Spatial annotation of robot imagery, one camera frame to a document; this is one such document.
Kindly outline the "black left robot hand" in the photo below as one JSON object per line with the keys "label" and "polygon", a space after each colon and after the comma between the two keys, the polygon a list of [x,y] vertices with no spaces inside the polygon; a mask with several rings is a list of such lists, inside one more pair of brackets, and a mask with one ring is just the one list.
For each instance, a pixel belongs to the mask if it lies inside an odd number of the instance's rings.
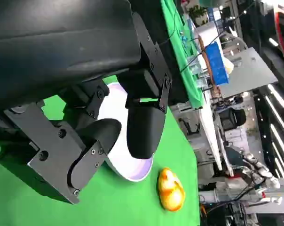
{"label": "black left robot hand", "polygon": [[77,204],[121,122],[98,119],[105,77],[127,92],[126,143],[149,159],[171,76],[127,0],[0,0],[1,162],[43,196]]}

